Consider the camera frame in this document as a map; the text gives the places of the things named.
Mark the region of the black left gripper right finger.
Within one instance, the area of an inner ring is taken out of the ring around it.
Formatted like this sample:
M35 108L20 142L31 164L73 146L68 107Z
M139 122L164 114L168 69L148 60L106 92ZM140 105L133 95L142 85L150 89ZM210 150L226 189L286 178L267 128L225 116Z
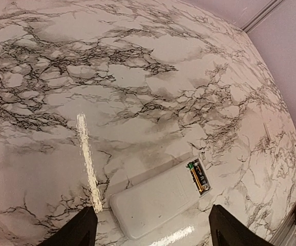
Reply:
M213 205L208 218L213 245L273 246L273 244L250 231L219 204Z

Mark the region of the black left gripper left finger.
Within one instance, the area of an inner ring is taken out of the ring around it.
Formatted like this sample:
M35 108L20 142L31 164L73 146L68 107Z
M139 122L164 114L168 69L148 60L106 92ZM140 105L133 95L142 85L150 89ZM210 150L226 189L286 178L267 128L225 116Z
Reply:
M94 246L96 232L97 215L93 207L85 207L38 246Z

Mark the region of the white remote control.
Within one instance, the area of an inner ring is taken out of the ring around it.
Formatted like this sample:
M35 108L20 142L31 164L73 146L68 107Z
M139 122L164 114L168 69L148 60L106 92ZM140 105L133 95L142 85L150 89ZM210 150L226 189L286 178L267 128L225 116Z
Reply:
M186 167L189 161L197 158L200 159L191 158L111 196L111 210L127 238L142 238L187 210L209 192L199 194Z

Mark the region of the white remote battery cover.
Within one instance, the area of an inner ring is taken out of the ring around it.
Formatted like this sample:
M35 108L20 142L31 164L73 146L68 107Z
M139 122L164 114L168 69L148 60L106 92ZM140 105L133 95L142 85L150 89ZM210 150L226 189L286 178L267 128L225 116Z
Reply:
M264 127L264 130L265 130L267 139L271 142L272 140L271 140L271 136L269 134L269 130L268 130L267 124L266 123L263 123L263 127Z

